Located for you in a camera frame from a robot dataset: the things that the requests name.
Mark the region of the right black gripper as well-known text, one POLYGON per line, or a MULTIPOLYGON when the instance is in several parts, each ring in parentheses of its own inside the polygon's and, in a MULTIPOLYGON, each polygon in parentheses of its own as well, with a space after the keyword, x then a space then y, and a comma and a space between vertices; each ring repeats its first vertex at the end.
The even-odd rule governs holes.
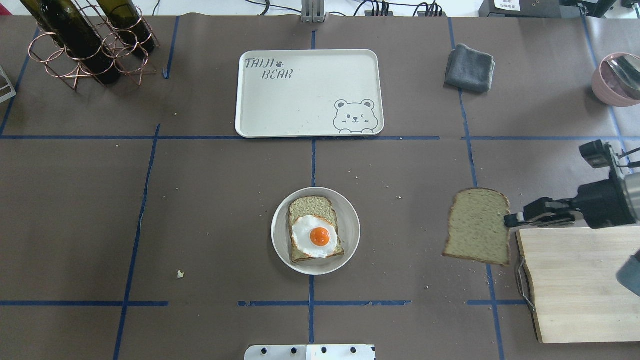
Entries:
POLYGON ((574 198, 539 198, 526 205, 522 212, 503 217, 509 229, 526 224, 540 228, 562 227, 582 220, 592 229, 637 223, 624 192, 611 179, 578 187, 574 198))

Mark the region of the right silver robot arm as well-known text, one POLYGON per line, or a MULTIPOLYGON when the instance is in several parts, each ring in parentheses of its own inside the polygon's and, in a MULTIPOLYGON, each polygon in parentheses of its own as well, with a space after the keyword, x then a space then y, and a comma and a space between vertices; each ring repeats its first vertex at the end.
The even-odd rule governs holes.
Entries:
POLYGON ((533 251, 550 248, 561 264, 604 260, 614 265, 613 278, 639 294, 639 174, 620 175, 580 186, 574 198, 543 197, 522 212, 506 215, 506 228, 530 225, 519 233, 526 260, 533 251))

